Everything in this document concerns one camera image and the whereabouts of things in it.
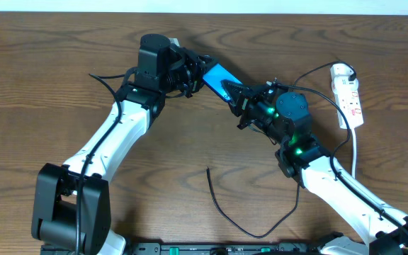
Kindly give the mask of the blue Galaxy smartphone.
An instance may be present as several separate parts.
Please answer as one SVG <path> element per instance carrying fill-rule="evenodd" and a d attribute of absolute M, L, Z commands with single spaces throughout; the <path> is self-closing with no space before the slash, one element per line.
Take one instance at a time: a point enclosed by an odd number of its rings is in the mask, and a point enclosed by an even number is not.
<path fill-rule="evenodd" d="M 223 81 L 230 81 L 236 84 L 241 84 L 234 75 L 227 71 L 221 64 L 216 64 L 207 73 L 203 75 L 204 83 L 224 102 L 231 101 L 228 92 L 223 88 Z"/>

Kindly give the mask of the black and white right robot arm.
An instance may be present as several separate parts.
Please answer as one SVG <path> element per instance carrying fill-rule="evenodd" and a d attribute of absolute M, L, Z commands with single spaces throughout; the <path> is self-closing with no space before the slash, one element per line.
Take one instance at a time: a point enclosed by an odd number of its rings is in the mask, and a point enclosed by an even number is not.
<path fill-rule="evenodd" d="M 358 234 L 367 254 L 408 254 L 408 215 L 355 180 L 312 133 L 303 88 L 245 86 L 224 79 L 222 98 L 239 129 L 255 125 L 279 146 L 280 170 L 329 204 Z"/>

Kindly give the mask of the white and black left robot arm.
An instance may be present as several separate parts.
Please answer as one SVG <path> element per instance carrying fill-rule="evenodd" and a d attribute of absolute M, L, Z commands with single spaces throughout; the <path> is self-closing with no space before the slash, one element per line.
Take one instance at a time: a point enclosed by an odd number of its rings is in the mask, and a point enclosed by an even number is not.
<path fill-rule="evenodd" d="M 111 91 L 114 103 L 100 128 L 62 165 L 46 164 L 39 171 L 32 237 L 73 254 L 123 254 L 127 241 L 111 229 L 111 180 L 169 94 L 190 98 L 217 63 L 178 46 L 175 39 L 143 35 L 137 66 L 122 74 L 120 88 Z"/>

